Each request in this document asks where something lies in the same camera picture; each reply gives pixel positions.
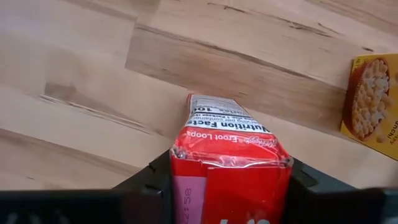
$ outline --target wood grain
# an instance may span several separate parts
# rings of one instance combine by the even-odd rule
[[[398,2],[395,0],[308,0],[329,10],[398,35]]]
[[[140,23],[250,55],[340,88],[347,87],[350,60],[369,53],[363,47],[374,52],[397,50],[397,37],[352,24],[352,19],[313,4],[302,9],[301,1],[244,2],[208,1],[201,6],[164,0],[152,5],[153,12],[142,11],[150,20]]]
[[[126,67],[326,133],[340,128],[344,90],[197,40],[137,27]]]
[[[2,129],[136,167],[145,167],[172,145],[124,119],[48,97],[36,99],[4,86],[0,104]]]
[[[139,168],[0,129],[0,189],[103,189]]]
[[[126,61],[133,28],[132,20],[66,1],[5,0],[0,3],[1,30],[120,66]]]

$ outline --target honey nut cheerios box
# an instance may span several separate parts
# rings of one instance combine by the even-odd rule
[[[341,132],[398,160],[398,54],[354,59]]]

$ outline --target wooden floor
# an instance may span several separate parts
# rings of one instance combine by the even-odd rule
[[[352,59],[398,52],[395,0],[2,0],[0,189],[109,188],[171,146],[188,93],[234,98],[355,187],[398,163],[339,133]]]

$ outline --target cereal box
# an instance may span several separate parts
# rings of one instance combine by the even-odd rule
[[[277,224],[292,158],[232,99],[188,96],[170,150],[176,224]]]
[[[355,58],[341,132],[398,160],[398,54]]]

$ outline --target floor plank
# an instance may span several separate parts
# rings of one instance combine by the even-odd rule
[[[0,189],[103,189],[139,168],[0,129]]]
[[[344,90],[239,52],[140,26],[126,68],[339,134]]]
[[[172,145],[125,119],[5,86],[0,87],[0,105],[2,129],[136,167],[145,167]]]

